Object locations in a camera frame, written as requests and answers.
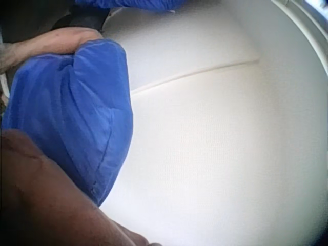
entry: skin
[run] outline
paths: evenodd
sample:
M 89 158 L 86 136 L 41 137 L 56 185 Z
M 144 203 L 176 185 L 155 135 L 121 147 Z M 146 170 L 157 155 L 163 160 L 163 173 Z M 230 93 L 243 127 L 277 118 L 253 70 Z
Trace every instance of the skin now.
M 101 38 L 94 29 L 65 27 L 23 42 L 0 44 L 0 74 L 30 57 L 46 53 L 73 54 L 85 42 Z
M 101 38 L 94 29 L 67 27 L 1 45 L 0 73 L 36 55 L 74 54 Z M 110 220 L 17 130 L 1 134 L 1 210 L 1 238 L 10 239 L 7 245 L 159 246 Z

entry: blue fabric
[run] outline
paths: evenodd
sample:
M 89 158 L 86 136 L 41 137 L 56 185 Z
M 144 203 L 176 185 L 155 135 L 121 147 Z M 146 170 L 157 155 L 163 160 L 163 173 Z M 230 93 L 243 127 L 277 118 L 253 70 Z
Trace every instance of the blue fabric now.
M 155 12 L 165 12 L 181 7 L 186 0 L 75 0 L 78 5 L 100 7 L 103 9 L 132 7 Z
M 20 129 L 98 206 L 133 131 L 124 49 L 100 39 L 75 55 L 34 57 L 17 71 L 3 129 Z

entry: white wall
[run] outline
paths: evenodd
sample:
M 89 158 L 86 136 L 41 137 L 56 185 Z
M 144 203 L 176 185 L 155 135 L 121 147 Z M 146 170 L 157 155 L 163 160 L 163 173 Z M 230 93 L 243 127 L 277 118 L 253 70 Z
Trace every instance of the white wall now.
M 328 79 L 324 67 L 301 30 L 270 1 L 223 3 L 258 47 L 283 117 L 281 145 L 288 179 L 275 245 L 306 245 L 327 222 Z
M 307 245 L 326 220 L 324 70 L 270 2 L 203 2 L 107 23 L 135 130 L 102 210 L 163 245 Z

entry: dark object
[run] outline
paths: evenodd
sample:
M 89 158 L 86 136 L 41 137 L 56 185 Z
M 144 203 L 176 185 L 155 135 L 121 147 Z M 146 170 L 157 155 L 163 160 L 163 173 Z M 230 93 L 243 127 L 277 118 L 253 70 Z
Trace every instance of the dark object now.
M 63 27 L 88 27 L 101 32 L 110 9 L 73 5 L 70 14 L 55 23 L 52 30 Z

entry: white surface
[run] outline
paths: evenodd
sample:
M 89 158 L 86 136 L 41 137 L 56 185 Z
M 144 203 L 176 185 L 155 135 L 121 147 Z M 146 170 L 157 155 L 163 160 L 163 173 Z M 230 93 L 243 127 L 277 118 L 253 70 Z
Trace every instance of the white surface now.
M 269 245 L 285 177 L 264 82 L 249 65 L 133 96 L 133 143 L 102 209 L 163 245 Z
M 164 246 L 309 245 L 327 219 L 326 74 L 275 5 L 224 4 L 172 18 L 122 19 L 117 29 L 113 23 L 111 35 L 127 50 L 132 89 L 168 81 L 189 65 L 198 71 L 208 60 L 213 67 L 244 65 L 191 71 L 132 95 L 131 150 L 102 210 Z M 188 18 L 196 12 L 198 18 Z M 189 20 L 184 28 L 181 19 Z M 260 51 L 258 64 L 235 20 Z M 206 22 L 212 31 L 204 31 Z M 207 45 L 169 49 L 190 33 Z
M 258 47 L 283 117 L 287 183 L 273 245 L 308 245 L 327 222 L 328 78 L 307 38 L 274 4 L 223 3 Z
M 123 9 L 110 18 L 104 36 L 125 48 L 131 90 L 259 58 L 239 26 L 212 2 L 191 3 L 175 14 Z

